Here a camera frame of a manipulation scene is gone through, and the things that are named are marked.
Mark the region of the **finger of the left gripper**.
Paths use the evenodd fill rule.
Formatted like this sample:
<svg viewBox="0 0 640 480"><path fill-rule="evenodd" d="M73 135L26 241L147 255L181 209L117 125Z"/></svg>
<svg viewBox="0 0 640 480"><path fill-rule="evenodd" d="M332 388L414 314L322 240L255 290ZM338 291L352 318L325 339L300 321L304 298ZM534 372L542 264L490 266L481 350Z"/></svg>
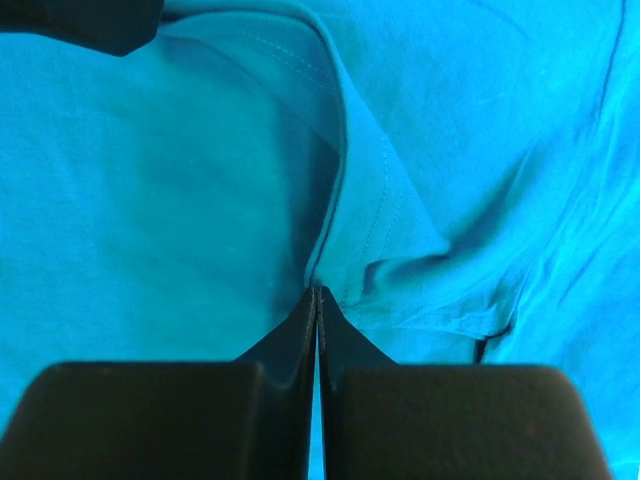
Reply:
<svg viewBox="0 0 640 480"><path fill-rule="evenodd" d="M126 56L157 34L163 0L1 0L1 31Z"/></svg>

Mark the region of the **blue t shirt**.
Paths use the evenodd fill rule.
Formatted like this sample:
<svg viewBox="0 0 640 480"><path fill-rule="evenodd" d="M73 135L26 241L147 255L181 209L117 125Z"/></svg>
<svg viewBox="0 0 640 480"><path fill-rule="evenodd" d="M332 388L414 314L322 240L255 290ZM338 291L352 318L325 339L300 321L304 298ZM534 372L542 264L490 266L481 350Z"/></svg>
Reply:
<svg viewBox="0 0 640 480"><path fill-rule="evenodd" d="M1 38L1 417L61 360L234 357L310 284L407 363L534 363L639 475L639 5L169 1Z"/></svg>

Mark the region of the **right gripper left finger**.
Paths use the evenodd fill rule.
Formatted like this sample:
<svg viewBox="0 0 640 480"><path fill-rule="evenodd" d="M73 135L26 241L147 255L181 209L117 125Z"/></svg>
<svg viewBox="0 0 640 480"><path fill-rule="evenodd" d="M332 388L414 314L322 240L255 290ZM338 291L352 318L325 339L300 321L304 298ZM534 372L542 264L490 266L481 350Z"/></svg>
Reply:
<svg viewBox="0 0 640 480"><path fill-rule="evenodd" d="M303 479L317 294L229 362L65 362L1 440L5 479Z"/></svg>

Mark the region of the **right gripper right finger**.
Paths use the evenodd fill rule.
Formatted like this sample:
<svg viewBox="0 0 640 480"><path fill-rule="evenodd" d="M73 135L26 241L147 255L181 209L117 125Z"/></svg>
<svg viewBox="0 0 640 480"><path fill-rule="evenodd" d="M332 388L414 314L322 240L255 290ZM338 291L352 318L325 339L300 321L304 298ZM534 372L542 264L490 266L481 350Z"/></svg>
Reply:
<svg viewBox="0 0 640 480"><path fill-rule="evenodd" d="M317 291L329 479L608 479L582 398L538 365L391 360Z"/></svg>

